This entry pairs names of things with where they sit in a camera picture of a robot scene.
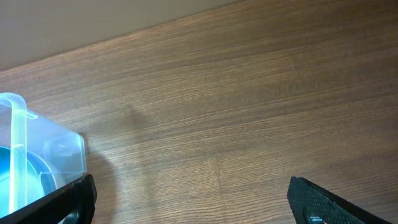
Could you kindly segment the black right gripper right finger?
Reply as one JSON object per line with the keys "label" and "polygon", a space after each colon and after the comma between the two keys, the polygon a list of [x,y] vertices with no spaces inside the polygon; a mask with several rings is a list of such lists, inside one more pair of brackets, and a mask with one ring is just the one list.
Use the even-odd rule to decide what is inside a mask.
{"label": "black right gripper right finger", "polygon": [[391,224],[303,177],[291,177],[287,199],[297,224]]}

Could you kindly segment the blue plastic plate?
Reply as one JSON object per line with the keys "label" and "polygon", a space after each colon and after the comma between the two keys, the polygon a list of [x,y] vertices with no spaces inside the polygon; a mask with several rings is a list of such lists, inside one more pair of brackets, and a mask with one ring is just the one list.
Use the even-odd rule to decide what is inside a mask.
{"label": "blue plastic plate", "polygon": [[[65,180],[57,174],[45,174],[50,168],[34,154],[27,153],[27,203],[32,203],[63,187]],[[1,146],[1,217],[9,214],[10,149]]]}

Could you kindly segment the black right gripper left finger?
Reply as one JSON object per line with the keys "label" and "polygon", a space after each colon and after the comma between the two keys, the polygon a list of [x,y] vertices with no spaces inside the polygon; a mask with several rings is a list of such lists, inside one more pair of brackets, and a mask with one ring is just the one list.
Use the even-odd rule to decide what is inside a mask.
{"label": "black right gripper left finger", "polygon": [[86,174],[41,199],[1,218],[2,224],[90,224],[97,191],[93,176]]}

